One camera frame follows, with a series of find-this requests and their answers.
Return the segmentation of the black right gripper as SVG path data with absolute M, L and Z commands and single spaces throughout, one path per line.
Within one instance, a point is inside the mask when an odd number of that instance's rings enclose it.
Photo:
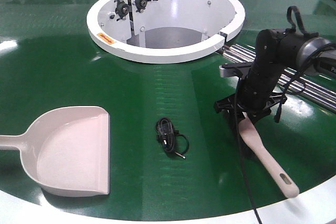
M 284 93 L 274 92 L 283 70 L 279 64 L 252 62 L 246 78 L 239 77 L 235 93 L 214 103 L 216 113 L 226 111 L 242 119 L 246 112 L 253 123 L 270 115 L 273 106 L 287 101 Z

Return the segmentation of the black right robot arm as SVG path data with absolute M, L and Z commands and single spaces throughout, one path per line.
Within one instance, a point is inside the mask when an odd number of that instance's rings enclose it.
M 219 69 L 221 77 L 237 76 L 238 84 L 234 94 L 214 103 L 217 113 L 227 111 L 241 118 L 246 112 L 256 122 L 278 105 L 278 122 L 294 81 L 303 74 L 335 77 L 335 43 L 318 33 L 265 29 L 257 35 L 253 62 L 226 63 Z

